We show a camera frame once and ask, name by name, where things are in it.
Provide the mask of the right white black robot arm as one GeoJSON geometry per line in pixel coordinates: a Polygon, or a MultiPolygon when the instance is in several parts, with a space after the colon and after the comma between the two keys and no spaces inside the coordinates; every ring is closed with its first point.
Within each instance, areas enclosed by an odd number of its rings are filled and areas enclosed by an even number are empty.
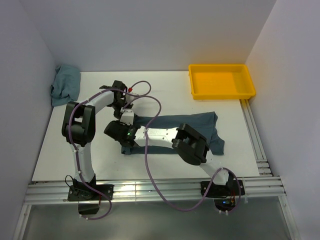
{"type": "Polygon", "coordinates": [[[185,163],[199,166],[208,176],[213,177],[213,184],[220,194],[227,195],[234,188],[231,171],[214,160],[207,139],[186,123],[173,128],[148,128],[112,121],[105,128],[104,134],[119,142],[122,147],[143,148],[145,157],[150,153],[150,147],[172,149],[185,163]]]}

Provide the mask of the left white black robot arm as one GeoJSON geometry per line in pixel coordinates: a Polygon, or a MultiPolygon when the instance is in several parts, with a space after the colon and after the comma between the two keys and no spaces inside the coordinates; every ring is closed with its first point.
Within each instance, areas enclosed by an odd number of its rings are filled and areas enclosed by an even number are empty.
{"type": "Polygon", "coordinates": [[[85,182],[79,194],[86,200],[96,197],[98,188],[92,184],[95,172],[92,166],[91,142],[96,134],[96,114],[105,107],[113,108],[116,123],[133,124],[134,113],[131,101],[137,96],[133,88],[115,80],[112,86],[103,85],[99,92],[81,102],[71,101],[66,105],[61,133],[70,144],[75,165],[75,179],[85,182]]]}

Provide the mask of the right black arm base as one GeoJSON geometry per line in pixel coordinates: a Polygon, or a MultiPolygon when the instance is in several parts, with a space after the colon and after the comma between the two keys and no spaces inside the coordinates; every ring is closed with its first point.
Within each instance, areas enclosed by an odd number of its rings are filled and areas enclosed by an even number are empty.
{"type": "Polygon", "coordinates": [[[217,210],[225,213],[232,211],[237,205],[236,198],[246,193],[242,180],[229,179],[225,185],[212,183],[210,187],[208,186],[209,181],[200,182],[201,195],[204,196],[208,189],[206,197],[212,198],[217,210]]]}

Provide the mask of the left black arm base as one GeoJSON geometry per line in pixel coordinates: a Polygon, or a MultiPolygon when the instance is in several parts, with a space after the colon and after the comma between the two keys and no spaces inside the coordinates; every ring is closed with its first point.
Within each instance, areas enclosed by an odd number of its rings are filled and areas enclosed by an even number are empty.
{"type": "Polygon", "coordinates": [[[78,203],[78,212],[82,215],[95,215],[100,209],[101,201],[107,201],[105,196],[87,188],[84,185],[72,185],[69,188],[67,201],[78,203]]]}

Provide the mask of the dark teal t-shirt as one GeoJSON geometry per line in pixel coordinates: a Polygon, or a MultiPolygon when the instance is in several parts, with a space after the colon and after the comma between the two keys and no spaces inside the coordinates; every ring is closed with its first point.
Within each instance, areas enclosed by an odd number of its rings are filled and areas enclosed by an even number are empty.
{"type": "MultiPolygon", "coordinates": [[[[135,116],[136,126],[146,126],[151,120],[147,116],[135,116]]],[[[218,116],[213,112],[205,112],[191,115],[162,115],[158,116],[150,125],[154,129],[169,129],[179,127],[180,124],[188,124],[206,138],[213,155],[224,155],[225,141],[218,136],[216,122],[218,116]]],[[[145,147],[121,147],[120,153],[123,155],[143,155],[145,147]]],[[[148,154],[153,155],[177,155],[172,148],[160,146],[148,146],[148,154]]]]}

